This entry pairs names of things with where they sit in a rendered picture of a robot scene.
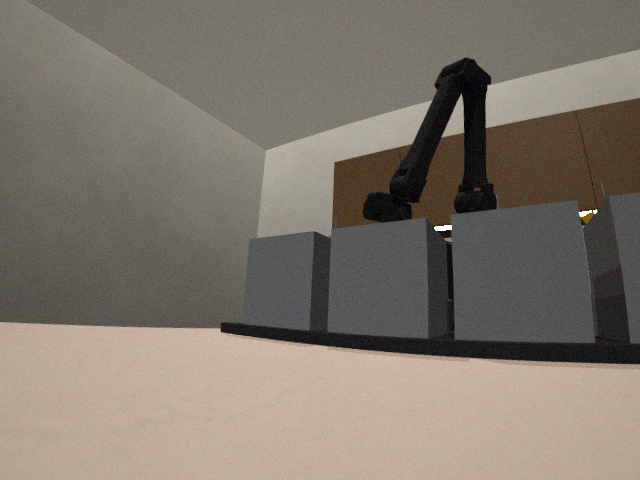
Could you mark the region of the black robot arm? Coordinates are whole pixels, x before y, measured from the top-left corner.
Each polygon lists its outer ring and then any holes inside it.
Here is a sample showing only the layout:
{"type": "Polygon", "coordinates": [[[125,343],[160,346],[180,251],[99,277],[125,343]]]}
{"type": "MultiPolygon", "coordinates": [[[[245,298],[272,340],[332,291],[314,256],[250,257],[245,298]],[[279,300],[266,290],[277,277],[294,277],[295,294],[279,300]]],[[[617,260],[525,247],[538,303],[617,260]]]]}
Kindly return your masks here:
{"type": "Polygon", "coordinates": [[[489,84],[491,76],[474,59],[463,58],[442,69],[434,85],[438,89],[427,114],[409,152],[390,181],[390,194],[370,192],[363,206],[365,219],[381,223],[412,219],[411,205],[403,202],[419,203],[432,157],[461,94],[464,106],[464,176],[462,184],[458,185],[454,208],[458,214],[497,208],[494,184],[488,183],[486,174],[485,101],[489,84]],[[480,188],[480,191],[474,191],[474,188],[480,188]]]}

